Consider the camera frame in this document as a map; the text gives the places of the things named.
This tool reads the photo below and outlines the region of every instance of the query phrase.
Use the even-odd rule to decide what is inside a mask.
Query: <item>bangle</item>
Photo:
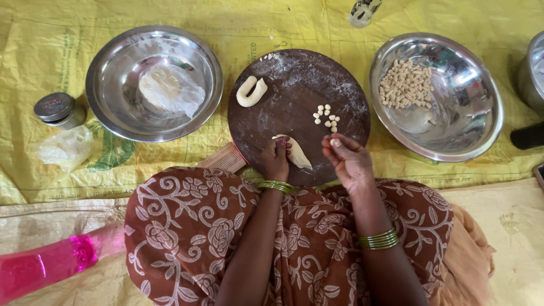
[[[281,192],[283,192],[283,194],[288,194],[294,189],[294,187],[291,184],[288,184],[282,181],[263,181],[259,184],[258,187],[259,189],[264,189],[264,188],[278,189]]]
[[[399,243],[399,237],[395,232],[395,228],[388,230],[385,233],[370,236],[359,237],[359,245],[365,249],[381,250],[394,247]]]

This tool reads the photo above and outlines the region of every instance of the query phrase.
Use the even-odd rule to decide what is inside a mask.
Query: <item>yellow tarpaulin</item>
[[[194,166],[230,141],[227,98],[240,72],[258,56],[281,48],[320,52],[344,65],[368,93],[375,51],[408,32],[447,36],[484,61],[503,98],[503,132],[473,161],[436,163],[397,142],[372,112],[368,149],[376,175],[441,188],[531,176],[544,149],[517,150],[509,134],[542,119],[519,100],[512,82],[529,41],[544,30],[544,1],[385,0],[364,29],[347,21],[353,2],[0,1],[0,203],[126,197],[152,174]],[[89,160],[71,174],[43,164],[33,146],[56,129],[34,116],[37,100],[64,91],[84,101],[86,71],[97,51],[130,28],[159,23],[199,35],[219,58],[226,81],[214,115],[182,139],[145,144],[112,135],[90,113],[85,125],[98,149]]]

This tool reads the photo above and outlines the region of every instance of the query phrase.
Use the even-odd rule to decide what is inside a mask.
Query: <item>woman's right hand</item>
[[[358,142],[342,134],[325,136],[321,141],[323,154],[331,161],[336,175],[350,195],[363,185],[374,183],[372,159]]]

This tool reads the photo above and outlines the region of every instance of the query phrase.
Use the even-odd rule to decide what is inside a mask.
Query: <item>round wooden board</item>
[[[236,100],[238,88],[249,76],[264,78],[268,86],[261,100],[242,107]],[[238,77],[228,102],[228,127],[240,154],[260,173],[265,172],[260,154],[277,134],[295,139],[313,169],[289,163],[294,186],[316,186],[336,178],[334,167],[322,153],[321,141],[331,134],[324,123],[314,123],[319,105],[329,104],[330,115],[340,116],[338,133],[366,145],[370,133],[370,112],[357,80],[333,59],[309,50],[286,49],[268,53],[251,63]]]

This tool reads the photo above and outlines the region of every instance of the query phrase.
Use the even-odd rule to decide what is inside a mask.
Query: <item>black object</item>
[[[544,145],[544,122],[512,131],[510,140],[521,150]]]

